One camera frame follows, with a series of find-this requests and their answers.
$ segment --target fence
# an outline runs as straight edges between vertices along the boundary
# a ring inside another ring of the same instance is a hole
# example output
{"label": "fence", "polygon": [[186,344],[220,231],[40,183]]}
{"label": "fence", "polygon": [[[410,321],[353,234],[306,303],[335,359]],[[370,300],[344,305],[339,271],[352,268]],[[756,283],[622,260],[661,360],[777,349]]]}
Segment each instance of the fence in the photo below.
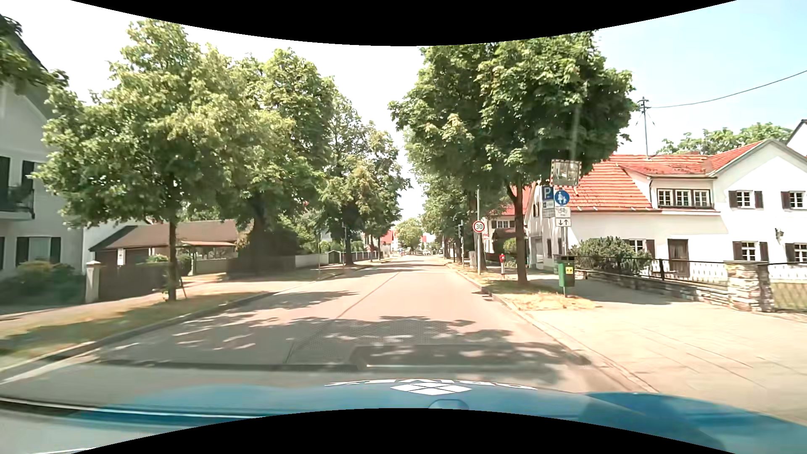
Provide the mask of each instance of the fence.
{"label": "fence", "polygon": [[579,256],[575,257],[575,267],[581,271],[602,271],[717,287],[725,287],[729,279],[723,262]]}
{"label": "fence", "polygon": [[807,263],[769,263],[767,273],[774,307],[807,311]]}

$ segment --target white post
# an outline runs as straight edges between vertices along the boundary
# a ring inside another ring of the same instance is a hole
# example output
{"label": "white post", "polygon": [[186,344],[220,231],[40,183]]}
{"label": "white post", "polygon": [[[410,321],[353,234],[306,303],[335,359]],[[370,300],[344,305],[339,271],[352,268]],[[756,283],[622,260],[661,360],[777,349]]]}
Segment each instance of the white post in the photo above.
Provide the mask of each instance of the white post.
{"label": "white post", "polygon": [[98,285],[101,281],[100,275],[102,267],[101,262],[95,260],[87,262],[86,286],[84,291],[84,302],[87,304],[98,301]]}

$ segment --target asphalt road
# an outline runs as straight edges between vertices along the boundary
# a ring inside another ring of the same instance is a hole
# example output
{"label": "asphalt road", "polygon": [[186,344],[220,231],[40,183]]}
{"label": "asphalt road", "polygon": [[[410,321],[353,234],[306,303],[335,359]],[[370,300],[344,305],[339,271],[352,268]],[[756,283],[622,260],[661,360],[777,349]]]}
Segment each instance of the asphalt road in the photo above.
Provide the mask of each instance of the asphalt road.
{"label": "asphalt road", "polygon": [[[323,365],[357,370],[316,370]],[[4,380],[0,396],[98,406],[191,385],[381,378],[638,391],[581,361],[441,259],[404,256],[49,364]]]}

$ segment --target balcony railing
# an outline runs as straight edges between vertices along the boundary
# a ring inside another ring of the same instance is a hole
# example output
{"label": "balcony railing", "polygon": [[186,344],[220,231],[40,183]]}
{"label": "balcony railing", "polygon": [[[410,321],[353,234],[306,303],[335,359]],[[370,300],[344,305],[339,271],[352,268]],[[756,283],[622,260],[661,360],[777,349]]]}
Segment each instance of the balcony railing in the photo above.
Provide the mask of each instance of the balcony railing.
{"label": "balcony railing", "polygon": [[34,191],[26,186],[0,187],[0,212],[34,213]]}

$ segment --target paved sidewalk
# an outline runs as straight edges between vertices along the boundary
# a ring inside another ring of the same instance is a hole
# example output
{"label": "paved sidewalk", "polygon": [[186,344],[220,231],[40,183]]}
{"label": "paved sidewalk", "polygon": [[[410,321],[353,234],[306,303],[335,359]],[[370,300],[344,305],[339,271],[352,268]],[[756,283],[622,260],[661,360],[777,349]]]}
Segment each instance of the paved sidewalk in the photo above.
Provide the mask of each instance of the paved sidewalk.
{"label": "paved sidewalk", "polygon": [[[557,286],[556,275],[531,275]],[[807,324],[676,300],[595,280],[574,294],[603,306],[530,315],[660,393],[807,423]]]}

